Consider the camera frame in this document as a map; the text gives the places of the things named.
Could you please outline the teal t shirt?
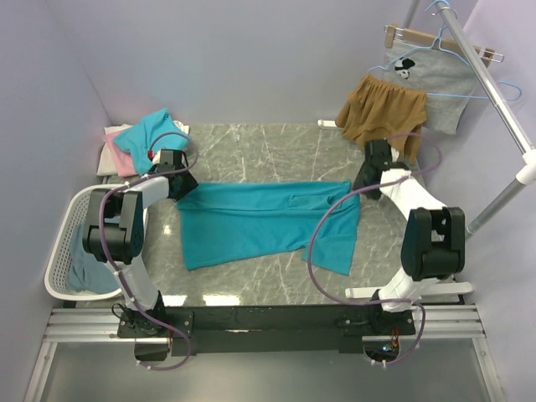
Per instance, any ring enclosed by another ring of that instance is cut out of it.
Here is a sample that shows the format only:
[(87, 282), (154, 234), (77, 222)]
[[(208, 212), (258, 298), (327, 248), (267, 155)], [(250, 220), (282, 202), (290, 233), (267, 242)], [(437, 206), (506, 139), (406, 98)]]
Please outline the teal t shirt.
[(201, 183), (177, 208), (188, 270), (301, 250), (348, 275), (361, 212), (351, 182)]

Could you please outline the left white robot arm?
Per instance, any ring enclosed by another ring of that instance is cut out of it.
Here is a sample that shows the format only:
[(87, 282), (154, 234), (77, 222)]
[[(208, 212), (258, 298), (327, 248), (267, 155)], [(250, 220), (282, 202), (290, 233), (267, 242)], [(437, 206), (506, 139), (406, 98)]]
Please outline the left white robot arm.
[(82, 232), (84, 251), (105, 264), (125, 298), (123, 320), (147, 336), (162, 334), (168, 317), (161, 292), (150, 280), (142, 260), (144, 214), (153, 204), (185, 197), (198, 186), (186, 153), (162, 149), (149, 174), (133, 184), (91, 190)]

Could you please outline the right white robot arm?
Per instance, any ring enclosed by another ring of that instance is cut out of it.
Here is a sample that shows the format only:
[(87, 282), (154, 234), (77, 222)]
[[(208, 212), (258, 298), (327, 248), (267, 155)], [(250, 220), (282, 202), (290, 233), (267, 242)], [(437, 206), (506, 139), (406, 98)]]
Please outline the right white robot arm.
[(422, 297), (453, 296), (472, 291), (466, 282), (447, 279), (465, 265), (465, 215), (433, 197), (404, 162), (396, 162), (386, 140), (365, 143), (364, 162), (353, 183), (370, 199), (388, 198), (407, 221), (400, 251), (401, 267), (373, 299), (368, 326), (385, 334), (397, 323), (396, 312)]

